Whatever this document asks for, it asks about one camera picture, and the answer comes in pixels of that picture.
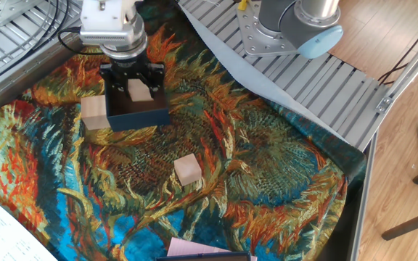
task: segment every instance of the colorful tablecloth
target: colorful tablecloth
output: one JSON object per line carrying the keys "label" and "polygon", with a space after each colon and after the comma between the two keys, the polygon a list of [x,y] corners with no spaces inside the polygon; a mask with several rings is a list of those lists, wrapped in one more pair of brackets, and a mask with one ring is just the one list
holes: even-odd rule
{"label": "colorful tablecloth", "polygon": [[[80,100],[103,93],[107,58],[75,56],[0,109],[0,205],[59,260],[153,260],[171,237],[313,259],[362,153],[233,81],[172,0],[139,11],[171,125],[86,130]],[[191,153],[203,179],[182,187],[173,161]]]}

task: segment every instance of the black box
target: black box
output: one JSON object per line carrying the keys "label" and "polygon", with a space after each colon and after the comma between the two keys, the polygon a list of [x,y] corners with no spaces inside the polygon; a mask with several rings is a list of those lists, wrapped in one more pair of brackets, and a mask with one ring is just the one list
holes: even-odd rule
{"label": "black box", "polygon": [[115,132],[171,124],[164,88],[154,92],[154,101],[131,101],[124,91],[108,85],[104,94],[107,120]]}

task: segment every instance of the wooden block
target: wooden block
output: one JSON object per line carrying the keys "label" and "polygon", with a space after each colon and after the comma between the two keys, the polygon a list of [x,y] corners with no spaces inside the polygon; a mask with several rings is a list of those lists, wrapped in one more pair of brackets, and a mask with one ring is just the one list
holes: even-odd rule
{"label": "wooden block", "polygon": [[175,160],[173,166],[182,186],[193,183],[202,177],[201,167],[194,154]]}
{"label": "wooden block", "polygon": [[81,99],[81,119],[89,130],[110,128],[106,116],[106,96],[92,96]]}
{"label": "wooden block", "polygon": [[148,86],[139,79],[128,79],[128,92],[130,93],[131,101],[148,102],[153,101]]}

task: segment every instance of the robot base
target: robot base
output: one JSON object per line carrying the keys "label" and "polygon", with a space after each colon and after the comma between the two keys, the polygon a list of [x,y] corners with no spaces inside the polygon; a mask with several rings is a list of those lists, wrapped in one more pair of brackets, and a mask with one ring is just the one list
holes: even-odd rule
{"label": "robot base", "polygon": [[280,32],[273,32],[259,23],[261,1],[249,1],[246,10],[237,9],[239,31],[246,55],[269,57],[297,54],[296,48]]}

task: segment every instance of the pink paper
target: pink paper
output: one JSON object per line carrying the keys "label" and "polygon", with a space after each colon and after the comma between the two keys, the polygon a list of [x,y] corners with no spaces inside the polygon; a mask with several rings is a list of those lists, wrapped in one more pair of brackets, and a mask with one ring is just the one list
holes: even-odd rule
{"label": "pink paper", "polygon": [[[183,239],[172,238],[171,245],[168,248],[167,256],[175,257],[186,254],[209,254],[230,252],[229,250],[219,249],[217,247],[206,246],[203,244],[193,243]],[[251,261],[258,261],[257,257],[251,256]]]}

